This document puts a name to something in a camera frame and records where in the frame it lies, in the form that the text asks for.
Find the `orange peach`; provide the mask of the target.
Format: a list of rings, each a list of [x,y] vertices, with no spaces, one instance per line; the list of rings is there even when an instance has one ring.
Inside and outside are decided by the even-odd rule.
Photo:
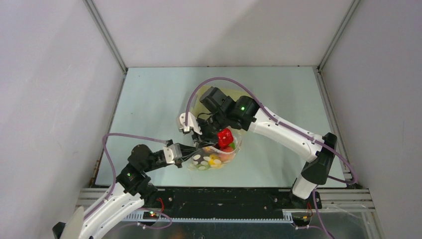
[[[231,146],[228,146],[222,150],[222,153],[219,154],[221,162],[231,161],[235,157],[234,149]]]

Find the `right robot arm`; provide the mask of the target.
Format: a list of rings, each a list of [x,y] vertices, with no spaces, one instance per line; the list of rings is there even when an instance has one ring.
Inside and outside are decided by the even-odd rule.
[[[304,207],[312,191],[327,182],[334,160],[336,135],[308,132],[259,106],[252,97],[241,96],[233,100],[217,87],[207,89],[199,101],[211,114],[207,119],[199,120],[203,135],[216,137],[227,127],[242,129],[278,142],[305,160],[289,195],[295,208]]]

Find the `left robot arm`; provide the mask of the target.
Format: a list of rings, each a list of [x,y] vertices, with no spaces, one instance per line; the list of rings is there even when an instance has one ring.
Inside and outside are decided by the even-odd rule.
[[[145,144],[135,146],[114,184],[89,208],[77,208],[67,223],[58,222],[52,229],[54,238],[103,238],[131,212],[156,204],[157,188],[147,172],[170,165],[180,168],[196,150],[193,146],[172,142],[156,152]]]

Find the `red bell pepper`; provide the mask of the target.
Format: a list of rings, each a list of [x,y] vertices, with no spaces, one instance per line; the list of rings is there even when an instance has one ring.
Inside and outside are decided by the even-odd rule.
[[[234,142],[234,137],[229,128],[225,128],[217,134],[219,149],[225,149]]]

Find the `clear zip top bag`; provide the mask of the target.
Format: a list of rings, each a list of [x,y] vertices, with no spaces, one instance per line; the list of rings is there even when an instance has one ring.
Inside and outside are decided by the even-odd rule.
[[[198,139],[196,151],[190,155],[189,169],[206,171],[223,168],[240,151],[244,136],[243,130],[227,127],[210,139]]]

